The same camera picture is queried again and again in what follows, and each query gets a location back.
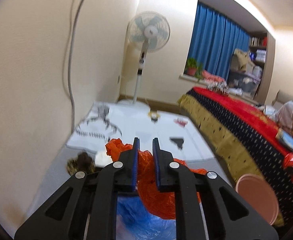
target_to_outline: potted plant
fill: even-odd
[[[202,76],[202,69],[203,69],[203,63],[200,63],[198,67],[196,68],[196,72],[194,75],[194,77],[198,79],[198,82],[200,79],[204,79],[204,77]]]
[[[195,58],[188,58],[185,63],[186,74],[194,77],[198,68],[198,62]]]

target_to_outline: yellow bed skirt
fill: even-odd
[[[210,140],[215,148],[215,153],[225,160],[229,173],[235,182],[247,173],[258,175],[264,179],[242,143],[194,97],[183,95],[177,103],[189,113],[200,131]],[[273,225],[277,227],[284,225],[280,212]]]

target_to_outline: bed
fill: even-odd
[[[246,173],[265,178],[277,195],[274,225],[293,222],[293,183],[282,168],[288,150],[278,143],[276,123],[255,107],[194,87],[178,101],[222,157],[234,182]]]

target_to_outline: fan base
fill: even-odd
[[[137,107],[139,109],[146,109],[146,110],[150,110],[150,107],[146,104],[146,103],[143,103],[143,102],[140,102],[140,101],[136,101],[135,104],[133,104],[133,100],[131,99],[123,99],[123,100],[120,100],[118,102],[118,104],[121,104],[121,105],[131,105],[133,107]]]

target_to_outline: window sill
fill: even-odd
[[[179,79],[188,80],[188,81],[191,81],[193,83],[196,83],[196,84],[199,84],[199,85],[203,85],[205,87],[207,86],[207,83],[204,80],[200,79],[198,81],[197,78],[191,77],[191,76],[188,76],[188,75],[185,75],[185,74],[180,74]]]

